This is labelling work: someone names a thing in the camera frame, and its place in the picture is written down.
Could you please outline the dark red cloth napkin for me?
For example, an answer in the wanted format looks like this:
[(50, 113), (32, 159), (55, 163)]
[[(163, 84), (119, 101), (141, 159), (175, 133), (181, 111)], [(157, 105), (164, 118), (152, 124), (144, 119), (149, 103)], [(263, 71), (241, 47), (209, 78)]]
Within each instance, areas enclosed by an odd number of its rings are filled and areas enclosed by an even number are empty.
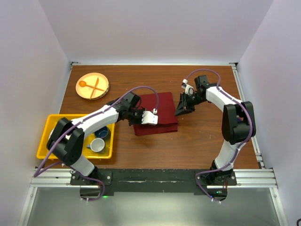
[(178, 131), (178, 119), (174, 115), (175, 106), (171, 92), (158, 93), (158, 123), (157, 125), (134, 125), (136, 136), (154, 135)]

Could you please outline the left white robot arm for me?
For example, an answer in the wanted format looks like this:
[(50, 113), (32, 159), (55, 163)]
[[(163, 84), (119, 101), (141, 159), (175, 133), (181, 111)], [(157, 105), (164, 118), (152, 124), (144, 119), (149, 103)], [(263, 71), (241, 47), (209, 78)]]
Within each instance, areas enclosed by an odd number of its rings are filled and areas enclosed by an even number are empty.
[(87, 185), (98, 182), (98, 168), (82, 153), (84, 140), (99, 129), (119, 121), (128, 120), (129, 125), (141, 124), (145, 110), (136, 108), (140, 101), (140, 96), (129, 92), (86, 116), (73, 120), (61, 118), (51, 133), (47, 149), (63, 164), (76, 170)]

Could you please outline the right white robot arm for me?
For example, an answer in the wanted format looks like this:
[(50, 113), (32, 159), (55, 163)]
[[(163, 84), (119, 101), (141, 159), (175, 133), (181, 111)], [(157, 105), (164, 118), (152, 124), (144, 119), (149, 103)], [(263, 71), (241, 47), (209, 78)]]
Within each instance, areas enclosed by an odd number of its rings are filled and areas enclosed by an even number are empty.
[(182, 81), (176, 116), (195, 111), (195, 106), (203, 102), (214, 104), (222, 111), (223, 144), (218, 156), (208, 171), (201, 172), (197, 179), (207, 185), (221, 185), (231, 177), (234, 163), (242, 147), (256, 133), (253, 104), (241, 101), (228, 94), (218, 83), (209, 83), (205, 75), (194, 80), (195, 86)]

